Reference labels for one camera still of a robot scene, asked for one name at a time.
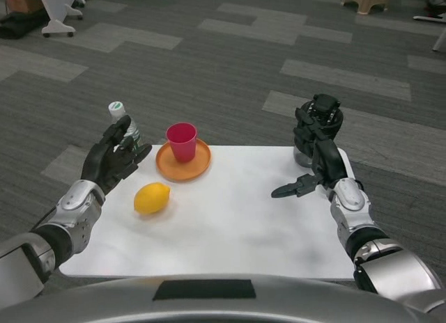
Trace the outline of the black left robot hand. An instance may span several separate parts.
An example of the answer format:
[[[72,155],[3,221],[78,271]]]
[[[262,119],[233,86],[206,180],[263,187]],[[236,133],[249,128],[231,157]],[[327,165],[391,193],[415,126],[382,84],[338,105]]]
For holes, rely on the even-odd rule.
[[[131,118],[125,115],[110,125],[84,161],[80,178],[96,183],[105,195],[134,173],[152,150],[152,145],[136,146],[134,139],[125,135],[130,123]]]

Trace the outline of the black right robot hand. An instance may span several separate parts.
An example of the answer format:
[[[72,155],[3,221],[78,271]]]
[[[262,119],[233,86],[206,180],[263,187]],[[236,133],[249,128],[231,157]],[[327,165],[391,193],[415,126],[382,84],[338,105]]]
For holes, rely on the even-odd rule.
[[[333,188],[347,177],[346,166],[334,142],[344,120],[340,105],[335,97],[319,93],[295,109],[295,160],[301,166],[310,167],[313,173],[276,188],[271,193],[272,198],[301,197],[313,192],[320,184],[324,188]]]

